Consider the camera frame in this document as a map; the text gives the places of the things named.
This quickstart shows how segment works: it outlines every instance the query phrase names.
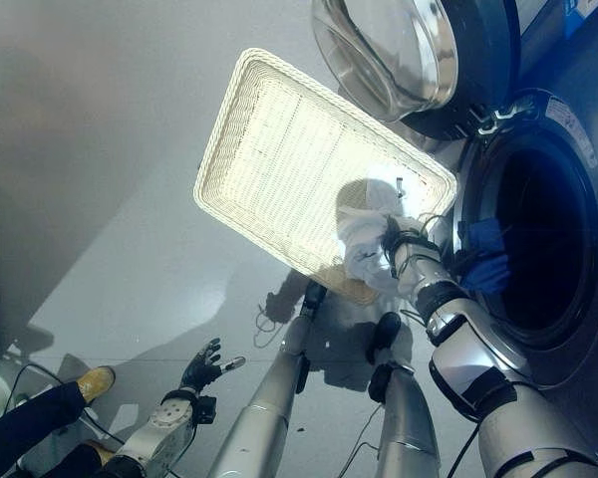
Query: black rubber seal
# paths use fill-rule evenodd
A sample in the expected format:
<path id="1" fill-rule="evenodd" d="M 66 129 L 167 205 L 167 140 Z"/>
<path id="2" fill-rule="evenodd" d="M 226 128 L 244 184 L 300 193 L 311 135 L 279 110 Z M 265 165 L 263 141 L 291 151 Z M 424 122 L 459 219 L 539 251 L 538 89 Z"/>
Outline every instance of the black rubber seal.
<path id="1" fill-rule="evenodd" d="M 442 281 L 421 289 L 417 295 L 415 308 L 421 315 L 426 327 L 432 314 L 443 304 L 454 299 L 466 299 L 467 295 L 454 282 Z"/>

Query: black cable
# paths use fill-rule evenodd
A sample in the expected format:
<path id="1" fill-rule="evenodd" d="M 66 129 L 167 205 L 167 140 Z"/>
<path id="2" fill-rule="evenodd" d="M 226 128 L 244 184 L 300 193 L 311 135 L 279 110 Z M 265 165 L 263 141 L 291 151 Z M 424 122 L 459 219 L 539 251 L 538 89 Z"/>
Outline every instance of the black cable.
<path id="1" fill-rule="evenodd" d="M 423 223 L 423 226 L 421 226 L 421 231 L 419 231 L 419 235 L 423 236 L 424 232 L 426 232 L 426 227 L 428 227 L 428 224 L 430 224 L 435 219 L 442 219 L 446 222 L 446 224 L 449 224 L 449 219 L 447 219 L 445 216 L 443 216 L 442 214 L 434 214 L 433 216 L 430 216 L 428 219 L 426 219 L 426 222 Z"/>
<path id="2" fill-rule="evenodd" d="M 363 448 L 364 445 L 368 446 L 369 448 L 372 448 L 375 451 L 379 451 L 379 448 L 377 448 L 375 445 L 371 445 L 367 441 L 361 442 L 359 444 L 359 446 L 357 446 L 357 448 L 354 450 L 353 454 L 350 457 L 350 460 L 346 463 L 346 465 L 341 470 L 341 474 L 339 475 L 339 477 L 343 477 L 348 472 L 348 468 L 350 468 L 350 465 L 352 465 L 352 462 L 354 461 L 354 459 L 356 458 L 357 454 L 359 453 L 359 450 L 361 450 L 361 448 Z"/>
<path id="3" fill-rule="evenodd" d="M 283 324 L 281 325 L 281 327 L 277 328 L 277 323 L 274 321 L 271 321 L 267 316 L 266 316 L 266 310 L 264 308 L 262 308 L 260 305 L 257 305 L 257 307 L 259 308 L 259 313 L 257 314 L 257 316 L 255 317 L 255 327 L 257 328 L 257 332 L 255 333 L 254 336 L 252 336 L 252 344 L 258 348 L 258 349 L 265 349 L 266 347 L 268 347 L 272 341 L 274 341 L 277 336 L 279 335 L 279 333 L 281 332 L 281 330 L 283 329 Z M 259 318 L 260 317 L 264 317 L 265 320 L 259 322 Z M 264 327 L 264 325 L 267 322 L 270 322 L 272 324 L 272 328 L 266 328 Z M 260 334 L 264 333 L 264 334 L 271 334 L 273 333 L 272 337 L 270 339 L 268 339 L 268 341 L 263 344 L 260 345 L 257 343 L 257 338 L 259 337 Z"/>
<path id="4" fill-rule="evenodd" d="M 478 435 L 478 429 L 479 428 L 480 428 L 480 423 L 478 423 L 476 425 L 476 427 L 474 428 L 474 431 L 471 433 L 471 435 L 469 436 L 469 438 L 465 442 L 465 445 L 462 446 L 462 449 L 460 450 L 460 453 L 458 454 L 458 456 L 456 457 L 456 460 L 454 461 L 454 465 L 452 465 L 451 469 L 449 470 L 448 478 L 451 478 L 452 476 L 454 476 L 454 473 L 456 472 L 456 468 L 458 468 L 458 464 L 460 463 L 460 461 L 464 457 L 465 453 L 469 449 L 469 446 L 471 445 L 471 443 L 474 441 L 474 439 Z"/>
<path id="5" fill-rule="evenodd" d="M 399 312 L 401 312 L 408 319 L 415 321 L 417 324 L 419 324 L 424 329 L 426 328 L 426 324 L 423 322 L 423 318 L 419 314 L 416 314 L 412 311 L 408 311 L 407 309 L 400 309 Z"/>
<path id="6" fill-rule="evenodd" d="M 84 410 L 83 413 L 89 419 L 89 421 L 93 424 L 93 426 L 95 426 L 96 428 L 98 428 L 102 433 L 104 433 L 108 437 L 113 438 L 114 440 L 116 440 L 121 445 L 124 445 L 124 441 L 122 439 L 118 438 L 116 435 L 114 435 L 113 433 L 111 433 L 108 430 L 106 430 L 100 423 L 98 423 L 96 421 L 96 419 L 93 416 L 91 416 L 91 413 L 89 413 L 87 410 Z"/>
<path id="7" fill-rule="evenodd" d="M 22 376 L 22 373 L 24 372 L 24 370 L 26 370 L 28 367 L 37 368 L 39 371 L 41 371 L 42 373 L 45 373 L 46 375 L 48 375 L 50 378 L 52 378 L 53 380 L 55 380 L 60 385 L 64 384 L 63 381 L 61 381 L 54 373 L 52 373 L 47 368 L 44 368 L 43 366 L 38 365 L 36 363 L 27 363 L 27 364 L 25 364 L 22 368 L 20 368 L 20 371 L 18 371 L 18 374 L 16 375 L 16 379 L 14 380 L 13 386 L 11 387 L 11 392 L 9 393 L 9 397 L 7 398 L 7 402 L 4 404 L 4 409 L 2 410 L 2 416 L 4 416 L 7 413 L 7 410 L 9 409 L 9 402 L 13 398 L 13 394 L 16 391 L 16 386 L 18 386 L 18 382 L 20 381 L 20 377 Z"/>
<path id="8" fill-rule="evenodd" d="M 375 417 L 375 415 L 377 414 L 377 412 L 379 411 L 379 409 L 382 406 L 383 406 L 382 404 L 377 405 L 377 408 L 375 408 L 375 411 L 372 412 L 372 414 L 368 418 L 368 421 L 366 421 L 366 424 L 363 425 L 363 428 L 361 429 L 361 432 L 359 433 L 359 436 L 357 436 L 357 441 L 355 442 L 354 446 L 352 447 L 352 451 L 350 452 L 350 456 L 348 457 L 348 460 L 346 461 L 346 464 L 343 465 L 343 468 L 339 472 L 339 475 L 337 475 L 337 478 L 343 478 L 343 475 L 345 475 L 346 472 L 348 471 L 348 468 L 350 468 L 350 465 L 352 464 L 352 460 L 355 459 L 355 456 L 357 456 L 357 453 L 359 453 L 359 449 L 361 448 L 361 445 L 359 445 L 359 442 L 361 441 L 361 437 L 363 436 L 363 434 L 366 431 L 366 429 L 370 426 L 370 423 L 372 422 L 372 419 Z"/>
<path id="9" fill-rule="evenodd" d="M 190 445 L 192 444 L 192 442 L 195 439 L 195 436 L 197 436 L 197 425 L 194 425 L 194 428 L 192 429 L 192 436 L 190 437 L 190 439 L 188 440 L 188 443 L 186 444 L 186 446 L 183 447 L 183 450 L 181 450 L 181 453 L 179 453 L 179 456 L 177 456 L 177 458 L 175 459 L 175 461 L 173 461 L 170 464 L 169 468 L 174 468 L 175 465 L 177 463 L 179 463 L 179 460 L 181 459 L 181 457 L 186 453 L 186 451 L 188 451 L 188 448 L 190 448 Z"/>

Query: silver metal cylinder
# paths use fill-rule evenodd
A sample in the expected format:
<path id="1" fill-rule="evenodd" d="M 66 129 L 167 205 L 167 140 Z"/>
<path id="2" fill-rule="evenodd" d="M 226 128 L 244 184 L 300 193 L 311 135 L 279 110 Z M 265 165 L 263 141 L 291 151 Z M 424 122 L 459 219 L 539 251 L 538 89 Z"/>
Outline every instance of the silver metal cylinder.
<path id="1" fill-rule="evenodd" d="M 527 386 L 514 389 L 517 400 L 497 408 L 480 425 L 478 446 L 485 476 L 533 476 L 574 454 L 580 458 L 563 462 L 544 476 L 598 476 L 598 466 L 591 464 L 598 463 L 596 455 L 574 425 L 538 391 Z"/>
<path id="2" fill-rule="evenodd" d="M 286 442 L 311 324 L 304 316 L 290 324 L 277 357 L 232 425 L 208 478 L 275 476 Z"/>
<path id="3" fill-rule="evenodd" d="M 376 478 L 439 476 L 439 449 L 426 399 L 411 372 L 396 368 L 386 411 Z"/>

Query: gray floor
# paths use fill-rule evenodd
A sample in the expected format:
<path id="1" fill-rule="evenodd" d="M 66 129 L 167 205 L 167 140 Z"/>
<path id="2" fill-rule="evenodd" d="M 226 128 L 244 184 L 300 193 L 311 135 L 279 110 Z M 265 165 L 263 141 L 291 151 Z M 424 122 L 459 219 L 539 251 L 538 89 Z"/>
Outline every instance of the gray floor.
<path id="1" fill-rule="evenodd" d="M 95 412 L 128 437 L 191 355 L 221 337 L 227 356 L 248 363 L 208 389 L 217 419 L 177 466 L 188 477 L 208 470 L 281 337 L 258 333 L 255 319 L 288 268 L 191 195 L 229 75 L 252 46 L 335 86 L 306 1 L 0 0 L 1 351 L 62 377 L 115 366 L 118 382 Z M 296 299 L 284 296 L 284 317 Z M 333 476 L 345 462 L 375 407 L 364 392 L 367 337 L 354 325 L 390 302 L 364 310 L 328 299 L 279 476 Z M 425 334 L 412 334 L 445 474 L 472 425 L 432 384 Z M 366 439 L 378 442 L 380 425 L 381 415 Z M 39 473 L 89 436 L 84 426 L 54 435 L 27 464 Z M 372 476 L 375 464 L 364 450 L 347 476 Z M 474 445 L 456 476 L 481 475 Z"/>

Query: white wicker basket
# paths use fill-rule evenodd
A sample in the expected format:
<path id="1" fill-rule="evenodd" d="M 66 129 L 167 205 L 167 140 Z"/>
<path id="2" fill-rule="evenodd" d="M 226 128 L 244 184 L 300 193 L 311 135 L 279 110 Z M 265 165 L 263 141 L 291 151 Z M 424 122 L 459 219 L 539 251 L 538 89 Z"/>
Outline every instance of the white wicker basket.
<path id="1" fill-rule="evenodd" d="M 194 186 L 199 207 L 274 257 L 361 304 L 347 279 L 337 209 L 366 206 L 376 167 L 399 167 L 408 215 L 442 214 L 454 177 L 354 105 L 274 55 L 242 53 Z"/>

